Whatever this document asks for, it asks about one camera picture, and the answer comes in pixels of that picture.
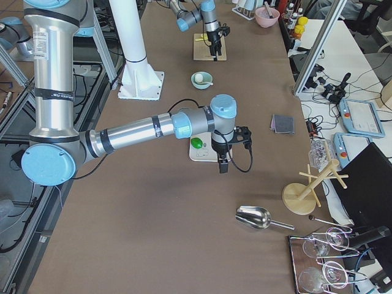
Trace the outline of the mint green bowl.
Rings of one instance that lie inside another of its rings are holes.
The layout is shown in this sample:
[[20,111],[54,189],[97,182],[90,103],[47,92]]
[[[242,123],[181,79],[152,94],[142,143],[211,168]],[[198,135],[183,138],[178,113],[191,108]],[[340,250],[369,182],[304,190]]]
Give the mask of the mint green bowl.
[[207,89],[213,85],[213,77],[208,72],[193,73],[190,80],[193,86],[197,89]]

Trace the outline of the pink bowl with ice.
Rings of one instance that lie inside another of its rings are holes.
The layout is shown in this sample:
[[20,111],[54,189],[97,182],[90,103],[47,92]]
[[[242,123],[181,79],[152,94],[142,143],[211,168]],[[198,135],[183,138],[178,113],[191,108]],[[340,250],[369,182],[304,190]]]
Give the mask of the pink bowl with ice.
[[279,17],[280,17],[280,13],[278,10],[271,8],[272,13],[274,18],[270,19],[268,16],[268,13],[265,9],[265,7],[259,7],[256,11],[255,11],[255,19],[256,22],[259,24],[259,26],[261,26],[262,28],[269,28],[272,27],[275,23],[277,23]]

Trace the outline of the bamboo cutting board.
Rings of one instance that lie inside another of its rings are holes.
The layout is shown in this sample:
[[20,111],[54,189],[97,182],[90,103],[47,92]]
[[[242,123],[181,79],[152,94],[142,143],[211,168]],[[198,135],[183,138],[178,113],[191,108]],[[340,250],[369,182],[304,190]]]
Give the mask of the bamboo cutting board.
[[[195,39],[200,37],[200,34],[202,33],[196,33],[193,36],[193,60],[194,61],[214,61],[214,58],[211,56],[210,51],[209,51],[209,44],[210,42],[207,41],[201,41],[201,42],[196,42]],[[217,60],[218,61],[226,61],[227,60],[227,52],[226,52],[226,46],[225,46],[225,37],[222,37],[220,39],[221,41],[221,55],[217,55]]]

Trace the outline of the cream rabbit tray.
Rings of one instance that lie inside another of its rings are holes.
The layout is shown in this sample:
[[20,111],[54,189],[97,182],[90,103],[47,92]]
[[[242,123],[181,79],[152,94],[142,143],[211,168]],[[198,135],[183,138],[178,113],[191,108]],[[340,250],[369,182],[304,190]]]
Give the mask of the cream rabbit tray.
[[194,135],[190,137],[198,137],[203,140],[203,148],[195,149],[191,146],[189,141],[189,158],[196,162],[217,162],[217,153],[211,146],[211,134],[209,132]]

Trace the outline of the green lime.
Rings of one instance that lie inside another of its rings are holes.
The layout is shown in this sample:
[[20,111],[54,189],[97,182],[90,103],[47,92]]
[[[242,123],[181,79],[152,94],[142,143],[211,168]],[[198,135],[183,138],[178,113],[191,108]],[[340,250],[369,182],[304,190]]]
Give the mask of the green lime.
[[203,148],[203,140],[201,138],[198,138],[198,137],[191,138],[190,144],[195,149]]

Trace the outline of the metal scoop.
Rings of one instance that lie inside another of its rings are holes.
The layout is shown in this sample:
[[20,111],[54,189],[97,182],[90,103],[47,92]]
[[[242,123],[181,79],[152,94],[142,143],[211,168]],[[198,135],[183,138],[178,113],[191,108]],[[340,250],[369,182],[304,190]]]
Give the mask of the metal scoop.
[[242,205],[236,209],[236,220],[255,229],[263,230],[270,225],[294,230],[295,227],[276,220],[272,220],[270,212],[261,206]]

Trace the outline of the metal muddler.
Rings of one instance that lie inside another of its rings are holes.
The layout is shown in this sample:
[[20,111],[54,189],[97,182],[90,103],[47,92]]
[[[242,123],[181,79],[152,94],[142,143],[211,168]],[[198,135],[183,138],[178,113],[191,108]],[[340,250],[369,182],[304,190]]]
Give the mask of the metal muddler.
[[267,11],[267,13],[268,13],[269,18],[270,18],[270,19],[274,18],[273,13],[272,13],[272,10],[271,10],[271,8],[270,8],[270,5],[269,5],[267,2],[265,2],[265,3],[264,3],[264,6],[265,6],[265,9],[266,9],[266,11]]

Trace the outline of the grey folded cloth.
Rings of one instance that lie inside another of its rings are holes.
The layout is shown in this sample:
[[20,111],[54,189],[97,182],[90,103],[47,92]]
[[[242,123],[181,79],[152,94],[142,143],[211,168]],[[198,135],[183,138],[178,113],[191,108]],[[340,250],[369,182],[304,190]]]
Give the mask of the grey folded cloth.
[[270,129],[276,134],[294,134],[294,118],[291,116],[273,114]]

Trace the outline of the wooden mug tree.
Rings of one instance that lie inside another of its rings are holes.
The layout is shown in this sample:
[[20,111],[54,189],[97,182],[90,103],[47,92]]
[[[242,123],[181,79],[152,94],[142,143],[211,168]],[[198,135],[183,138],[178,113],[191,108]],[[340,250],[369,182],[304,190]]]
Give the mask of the wooden mug tree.
[[346,189],[344,180],[349,176],[339,175],[338,167],[339,161],[329,140],[321,139],[311,143],[307,171],[299,172],[299,175],[307,178],[307,184],[291,183],[284,187],[282,200],[286,208],[295,214],[307,215],[316,207],[321,207],[315,189],[326,179],[336,179]]

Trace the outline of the near teach pendant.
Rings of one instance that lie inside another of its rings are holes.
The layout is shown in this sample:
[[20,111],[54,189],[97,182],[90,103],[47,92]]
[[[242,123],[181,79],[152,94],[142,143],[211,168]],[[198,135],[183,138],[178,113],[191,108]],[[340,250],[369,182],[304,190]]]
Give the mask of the near teach pendant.
[[364,150],[373,139],[368,135],[336,132],[333,145],[341,168],[344,168]]

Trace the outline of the teach pendant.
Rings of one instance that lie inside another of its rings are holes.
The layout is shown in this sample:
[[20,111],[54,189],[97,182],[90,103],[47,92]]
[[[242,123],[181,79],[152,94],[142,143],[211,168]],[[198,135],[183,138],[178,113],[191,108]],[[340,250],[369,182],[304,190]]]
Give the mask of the teach pendant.
[[336,132],[333,145],[341,168],[344,168],[364,150],[373,139],[368,135]]
[[339,110],[345,129],[353,134],[383,138],[385,131],[372,102],[341,99]]

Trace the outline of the wine glass rack tray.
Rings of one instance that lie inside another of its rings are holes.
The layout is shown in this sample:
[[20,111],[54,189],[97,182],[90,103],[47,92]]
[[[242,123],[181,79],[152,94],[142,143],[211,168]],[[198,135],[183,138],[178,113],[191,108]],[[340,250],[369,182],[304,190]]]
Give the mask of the wine glass rack tray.
[[290,235],[288,246],[297,293],[337,293],[367,279],[365,274],[344,267],[343,259],[360,255],[349,246],[349,231],[345,228]]

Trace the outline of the far teach pendant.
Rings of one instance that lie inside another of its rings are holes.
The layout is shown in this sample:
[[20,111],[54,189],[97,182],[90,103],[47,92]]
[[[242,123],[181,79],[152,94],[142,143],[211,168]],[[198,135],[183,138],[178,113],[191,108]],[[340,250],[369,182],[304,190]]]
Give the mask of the far teach pendant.
[[339,110],[345,129],[353,134],[383,138],[385,131],[372,102],[341,99]]

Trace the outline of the black monitor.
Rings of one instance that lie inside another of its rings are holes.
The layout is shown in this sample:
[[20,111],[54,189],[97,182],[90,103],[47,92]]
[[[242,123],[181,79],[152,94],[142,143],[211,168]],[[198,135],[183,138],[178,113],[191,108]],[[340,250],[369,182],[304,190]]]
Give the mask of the black monitor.
[[333,186],[354,224],[391,228],[391,162],[377,145],[369,144],[340,174],[349,176],[347,188]]

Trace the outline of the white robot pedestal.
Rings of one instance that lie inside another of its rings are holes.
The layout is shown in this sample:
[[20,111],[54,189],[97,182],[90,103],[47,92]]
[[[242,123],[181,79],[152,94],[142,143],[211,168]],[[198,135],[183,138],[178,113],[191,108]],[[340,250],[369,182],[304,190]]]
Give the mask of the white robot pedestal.
[[126,62],[118,97],[159,100],[164,73],[148,62],[136,2],[113,0],[110,7]]

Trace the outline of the aluminium frame post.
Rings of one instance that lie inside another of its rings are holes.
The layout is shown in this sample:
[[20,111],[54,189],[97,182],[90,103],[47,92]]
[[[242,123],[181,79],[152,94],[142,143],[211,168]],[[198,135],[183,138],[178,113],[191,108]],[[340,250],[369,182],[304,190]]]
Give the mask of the aluminium frame post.
[[317,37],[315,38],[315,42],[311,47],[308,57],[306,58],[303,68],[293,87],[294,96],[297,97],[302,92],[307,82],[307,79],[310,77],[310,74],[315,66],[316,60],[319,54],[321,53],[325,42],[328,40],[328,37],[331,34],[335,22],[337,22],[339,16],[341,15],[341,12],[346,2],[347,0],[343,0],[343,1],[335,0],[333,2],[330,11],[328,12],[328,15],[323,21],[323,24],[317,34]]

